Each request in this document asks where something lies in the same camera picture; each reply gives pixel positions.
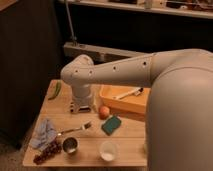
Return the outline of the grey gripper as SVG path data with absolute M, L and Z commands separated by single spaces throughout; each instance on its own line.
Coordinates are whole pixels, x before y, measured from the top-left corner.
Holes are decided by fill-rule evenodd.
M 72 102 L 70 111 L 74 114 L 90 112 L 94 106 L 94 96 L 89 84 L 74 85 L 72 89 Z

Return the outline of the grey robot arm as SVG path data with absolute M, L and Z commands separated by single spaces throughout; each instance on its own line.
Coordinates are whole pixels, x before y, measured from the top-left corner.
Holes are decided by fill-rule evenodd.
M 61 79 L 77 104 L 89 99 L 92 84 L 148 88 L 148 170 L 213 171 L 213 52 L 163 51 L 99 65 L 80 55 Z

